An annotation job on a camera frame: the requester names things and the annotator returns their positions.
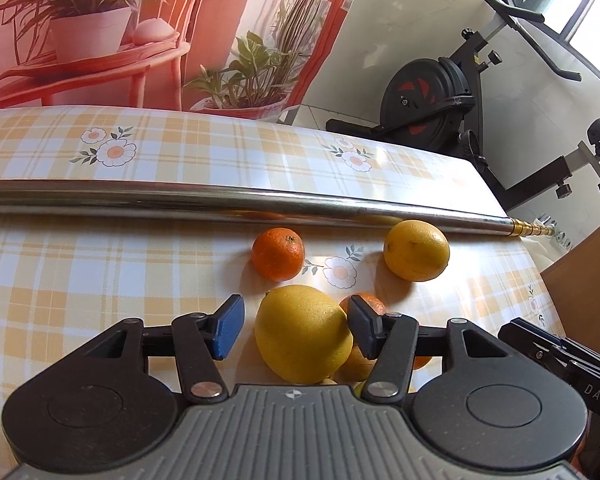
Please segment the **large yellow grapefruit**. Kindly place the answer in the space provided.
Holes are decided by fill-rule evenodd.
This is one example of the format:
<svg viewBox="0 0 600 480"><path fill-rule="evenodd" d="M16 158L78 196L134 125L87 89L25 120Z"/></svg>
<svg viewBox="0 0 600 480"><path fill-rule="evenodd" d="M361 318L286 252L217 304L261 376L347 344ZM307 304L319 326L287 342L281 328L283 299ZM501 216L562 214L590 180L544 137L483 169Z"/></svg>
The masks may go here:
<svg viewBox="0 0 600 480"><path fill-rule="evenodd" d="M286 285L265 294L253 325L265 364L296 385L332 376L350 356L353 337L335 300L306 285Z"/></svg>

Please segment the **lemon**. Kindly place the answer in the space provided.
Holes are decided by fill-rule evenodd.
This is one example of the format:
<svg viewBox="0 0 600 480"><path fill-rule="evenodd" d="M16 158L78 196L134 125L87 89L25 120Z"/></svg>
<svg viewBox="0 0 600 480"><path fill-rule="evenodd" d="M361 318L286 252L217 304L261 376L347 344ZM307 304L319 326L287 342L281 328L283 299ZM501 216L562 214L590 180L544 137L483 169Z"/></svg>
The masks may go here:
<svg viewBox="0 0 600 480"><path fill-rule="evenodd" d="M450 245L432 224L405 220L388 232L382 255L388 269L402 280L426 282L437 278L448 266Z"/></svg>

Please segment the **green apple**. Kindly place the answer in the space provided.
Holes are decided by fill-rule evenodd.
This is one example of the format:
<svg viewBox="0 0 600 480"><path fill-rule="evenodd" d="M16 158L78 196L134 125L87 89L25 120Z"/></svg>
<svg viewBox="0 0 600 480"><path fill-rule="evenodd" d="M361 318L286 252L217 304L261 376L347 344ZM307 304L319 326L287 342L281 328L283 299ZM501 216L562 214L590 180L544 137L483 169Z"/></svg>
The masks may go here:
<svg viewBox="0 0 600 480"><path fill-rule="evenodd" d="M362 391L364 389L365 386L365 382L359 382L354 388L353 388L353 393L354 395L359 398L362 394Z"/></svg>

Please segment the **right tangerine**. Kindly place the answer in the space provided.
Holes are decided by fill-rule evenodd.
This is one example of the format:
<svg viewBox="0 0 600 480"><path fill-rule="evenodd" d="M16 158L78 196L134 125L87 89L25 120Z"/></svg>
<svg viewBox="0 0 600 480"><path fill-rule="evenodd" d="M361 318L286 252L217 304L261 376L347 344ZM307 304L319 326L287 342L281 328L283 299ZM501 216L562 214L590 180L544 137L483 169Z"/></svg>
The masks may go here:
<svg viewBox="0 0 600 480"><path fill-rule="evenodd" d="M416 356L413 363L413 370L420 370L431 361L431 356Z"/></svg>

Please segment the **tangerine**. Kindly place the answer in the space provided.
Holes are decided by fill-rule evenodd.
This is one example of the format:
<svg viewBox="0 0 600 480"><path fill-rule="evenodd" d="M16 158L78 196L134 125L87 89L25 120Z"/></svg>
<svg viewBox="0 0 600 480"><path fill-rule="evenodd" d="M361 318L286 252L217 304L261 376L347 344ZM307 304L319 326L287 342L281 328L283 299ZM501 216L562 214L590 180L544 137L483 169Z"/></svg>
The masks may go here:
<svg viewBox="0 0 600 480"><path fill-rule="evenodd" d="M302 269L306 250L300 235L291 229L273 228L261 233L251 247L251 263L262 278L283 282Z"/></svg>
<svg viewBox="0 0 600 480"><path fill-rule="evenodd" d="M368 292L355 292L340 301L340 308L346 313L349 312L349 302L353 296L360 296L378 315L384 315L387 312L385 304L376 296Z"/></svg>
<svg viewBox="0 0 600 480"><path fill-rule="evenodd" d="M420 370L431 361L431 356L416 356L413 363L413 370Z"/></svg>

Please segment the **centre tangerine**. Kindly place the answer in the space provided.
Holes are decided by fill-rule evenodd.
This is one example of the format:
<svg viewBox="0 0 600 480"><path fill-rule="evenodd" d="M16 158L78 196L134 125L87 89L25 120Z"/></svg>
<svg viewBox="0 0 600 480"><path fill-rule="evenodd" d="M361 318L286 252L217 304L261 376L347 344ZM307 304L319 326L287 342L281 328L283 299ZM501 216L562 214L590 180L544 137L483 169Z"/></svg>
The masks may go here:
<svg viewBox="0 0 600 480"><path fill-rule="evenodd" d="M387 312L385 304L376 296L368 292L355 292L340 301L340 308L346 313L349 312L349 302L353 296L360 296L378 315L384 315Z"/></svg>

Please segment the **wooden board panel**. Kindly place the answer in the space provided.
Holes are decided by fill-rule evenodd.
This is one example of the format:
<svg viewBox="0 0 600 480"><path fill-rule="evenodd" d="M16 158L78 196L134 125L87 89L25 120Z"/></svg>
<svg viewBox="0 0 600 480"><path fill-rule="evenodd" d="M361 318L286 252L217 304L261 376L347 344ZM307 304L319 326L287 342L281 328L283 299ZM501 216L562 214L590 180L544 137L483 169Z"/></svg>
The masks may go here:
<svg viewBox="0 0 600 480"><path fill-rule="evenodd" d="M566 335L600 353L600 227L541 276Z"/></svg>

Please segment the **back middle tangerine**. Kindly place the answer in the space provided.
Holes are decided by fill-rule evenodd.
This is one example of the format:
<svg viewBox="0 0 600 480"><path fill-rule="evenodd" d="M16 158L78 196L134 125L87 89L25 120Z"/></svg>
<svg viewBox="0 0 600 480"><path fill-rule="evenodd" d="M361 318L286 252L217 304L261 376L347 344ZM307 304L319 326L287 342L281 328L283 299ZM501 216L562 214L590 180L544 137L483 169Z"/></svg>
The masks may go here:
<svg viewBox="0 0 600 480"><path fill-rule="evenodd" d="M291 229L273 228L261 233L251 247L251 263L262 278L283 282L302 269L306 250L300 235Z"/></svg>

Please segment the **plaid floral tablecloth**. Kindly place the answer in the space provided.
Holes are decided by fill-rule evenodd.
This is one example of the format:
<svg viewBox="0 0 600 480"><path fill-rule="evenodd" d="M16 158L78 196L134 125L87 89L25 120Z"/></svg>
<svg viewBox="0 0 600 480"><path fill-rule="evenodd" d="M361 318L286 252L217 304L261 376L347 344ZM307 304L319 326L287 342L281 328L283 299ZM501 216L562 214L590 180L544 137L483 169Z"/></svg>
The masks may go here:
<svg viewBox="0 0 600 480"><path fill-rule="evenodd" d="M497 216L467 162L387 144L192 113L117 107L0 110L0 180L122 180L275 188ZM0 214L0 478L15 465L1 425L12 390L122 318L164 325L233 294L249 314L271 283L250 262L258 226ZM512 318L562 331L524 240L454 236L433 281L382 260L385 235L299 231L298 282L341 300L367 292L424 325L452 316L496 332Z"/></svg>

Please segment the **telescopic metal pole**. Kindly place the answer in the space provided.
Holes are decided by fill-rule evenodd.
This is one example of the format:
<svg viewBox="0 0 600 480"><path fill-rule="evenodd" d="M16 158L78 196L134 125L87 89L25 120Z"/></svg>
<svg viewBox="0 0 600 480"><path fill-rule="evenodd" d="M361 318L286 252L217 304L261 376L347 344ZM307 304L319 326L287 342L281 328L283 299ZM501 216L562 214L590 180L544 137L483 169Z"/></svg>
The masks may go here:
<svg viewBox="0 0 600 480"><path fill-rule="evenodd" d="M325 194L189 183L111 180L0 180L0 214L226 221L390 229L425 221L451 234L552 236L554 226L478 214Z"/></svg>

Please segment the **black exercise bike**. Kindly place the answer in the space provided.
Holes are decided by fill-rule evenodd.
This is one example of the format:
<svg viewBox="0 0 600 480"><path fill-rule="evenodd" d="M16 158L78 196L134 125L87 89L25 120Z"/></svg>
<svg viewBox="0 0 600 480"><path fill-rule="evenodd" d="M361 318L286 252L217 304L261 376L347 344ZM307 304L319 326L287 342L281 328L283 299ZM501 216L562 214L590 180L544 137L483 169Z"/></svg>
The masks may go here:
<svg viewBox="0 0 600 480"><path fill-rule="evenodd" d="M588 138L574 151L558 156L511 188L504 188L483 155L481 84L482 73L502 59L498 52L490 51L482 60L480 51L504 27L509 27L556 76L569 81L580 81L582 76L560 68L522 26L524 22L543 23L542 14L516 6L514 0L484 2L494 12L489 27L480 32L465 28L463 43L451 55L416 58L394 74L382 97L378 125L367 127L332 118L326 122L326 129L468 160L505 210L521 206L548 190L565 198L571 193L567 181L576 171L591 167L600 179L600 118L588 127Z"/></svg>

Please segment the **printed room backdrop cloth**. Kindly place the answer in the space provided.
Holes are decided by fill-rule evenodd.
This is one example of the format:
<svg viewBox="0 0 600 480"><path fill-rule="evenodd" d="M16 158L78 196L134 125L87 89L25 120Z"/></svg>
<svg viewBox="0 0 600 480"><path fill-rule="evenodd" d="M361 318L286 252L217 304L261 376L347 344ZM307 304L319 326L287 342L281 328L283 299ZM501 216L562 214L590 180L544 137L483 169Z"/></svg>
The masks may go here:
<svg viewBox="0 0 600 480"><path fill-rule="evenodd" d="M91 104L277 120L353 0L0 0L0 107Z"/></svg>

